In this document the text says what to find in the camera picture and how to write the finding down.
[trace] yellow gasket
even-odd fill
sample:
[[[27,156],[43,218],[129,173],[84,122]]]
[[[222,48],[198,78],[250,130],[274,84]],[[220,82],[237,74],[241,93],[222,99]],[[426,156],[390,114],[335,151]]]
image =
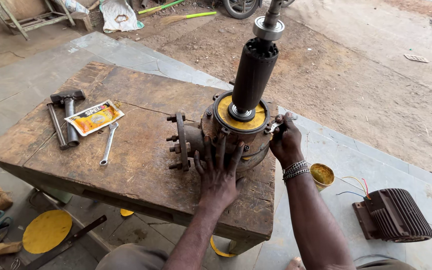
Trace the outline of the yellow gasket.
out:
[[[213,236],[211,236],[211,240],[209,240],[209,242],[211,243],[211,247],[213,248],[214,252],[216,252],[217,255],[219,255],[219,256],[223,256],[223,257],[228,257],[228,258],[231,258],[231,257],[236,256],[236,254],[230,254],[230,253],[224,253],[224,252],[221,252],[221,251],[216,247],[215,242],[213,241]]]
[[[221,101],[219,101],[219,104],[217,106],[217,112],[226,124],[241,130],[252,130],[260,127],[262,124],[265,123],[265,109],[261,106],[261,104],[258,104],[258,106],[256,106],[256,114],[254,115],[253,120],[249,122],[240,122],[234,120],[228,112],[228,106],[231,104],[231,101],[231,95],[225,96]]]
[[[119,210],[119,213],[121,214],[121,216],[123,216],[123,217],[127,217],[127,216],[131,216],[131,215],[133,215],[135,212],[133,212],[133,211],[131,211],[131,210],[126,210],[126,209],[121,208],[121,209]]]
[[[63,210],[44,212],[26,227],[22,245],[32,254],[48,252],[64,240],[72,224],[71,216]]]

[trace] yellow tube package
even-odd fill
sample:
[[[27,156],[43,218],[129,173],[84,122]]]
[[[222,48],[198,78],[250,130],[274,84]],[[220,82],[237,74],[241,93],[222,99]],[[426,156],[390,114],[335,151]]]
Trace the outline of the yellow tube package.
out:
[[[66,117],[64,120],[73,125],[81,136],[86,136],[120,119],[123,115],[124,113],[108,99],[101,104]]]

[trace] yellow wire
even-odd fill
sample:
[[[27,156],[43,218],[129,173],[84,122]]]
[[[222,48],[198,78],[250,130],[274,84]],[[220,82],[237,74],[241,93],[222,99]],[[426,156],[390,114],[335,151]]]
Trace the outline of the yellow wire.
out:
[[[353,177],[353,176],[345,176],[345,177],[341,177],[341,178],[354,178],[354,179],[356,179],[356,180],[361,184],[361,187],[363,188],[363,191],[364,191],[364,193],[366,194],[366,197],[368,197],[368,199],[371,200],[371,199],[369,198],[369,194],[368,194],[368,192],[366,192],[366,189],[365,189],[364,186],[363,186],[363,183],[362,183],[358,178]]]
[[[221,252],[215,245],[214,241],[213,241],[213,236],[211,236],[211,240],[209,240],[209,242],[211,243],[211,247],[213,248],[214,252],[216,252],[217,255],[219,256],[223,256],[223,257],[234,257],[236,256],[236,254],[229,254],[229,253],[224,253]]]

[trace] chain bracelet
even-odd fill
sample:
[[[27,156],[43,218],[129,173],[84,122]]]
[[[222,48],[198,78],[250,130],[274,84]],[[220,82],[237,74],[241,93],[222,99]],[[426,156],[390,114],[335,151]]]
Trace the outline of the chain bracelet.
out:
[[[300,162],[294,163],[293,165],[287,167],[286,169],[283,169],[283,175],[294,173],[297,170],[299,170],[301,167],[307,165],[308,164],[306,163],[305,160],[301,160]]]
[[[297,172],[288,174],[285,177],[283,177],[284,184],[286,185],[286,180],[288,180],[290,178],[293,178],[293,177],[298,176],[298,175],[303,174],[303,173],[309,173],[309,172],[310,172],[309,169],[302,169],[302,170],[298,170]]]

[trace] wrench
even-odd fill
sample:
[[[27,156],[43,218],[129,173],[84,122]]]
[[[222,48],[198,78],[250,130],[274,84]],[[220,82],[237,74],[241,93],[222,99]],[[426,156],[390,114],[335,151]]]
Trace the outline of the wrench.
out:
[[[113,142],[114,130],[118,127],[118,122],[109,124],[109,138],[107,139],[106,150],[104,150],[103,160],[99,165],[106,166],[108,164],[108,156],[110,155],[111,143]]]
[[[297,120],[298,119],[298,116],[297,115],[295,115],[295,114],[292,114],[291,115],[291,118],[290,118],[290,120]],[[273,133],[274,131],[275,131],[275,129],[277,128],[277,127],[279,127],[280,125],[282,125],[282,124],[284,124],[284,122],[282,121],[282,122],[280,122],[280,123],[277,123],[277,122],[274,122],[272,125],[271,125],[271,128],[266,128],[265,130],[264,130],[264,134],[270,134],[270,133]]]

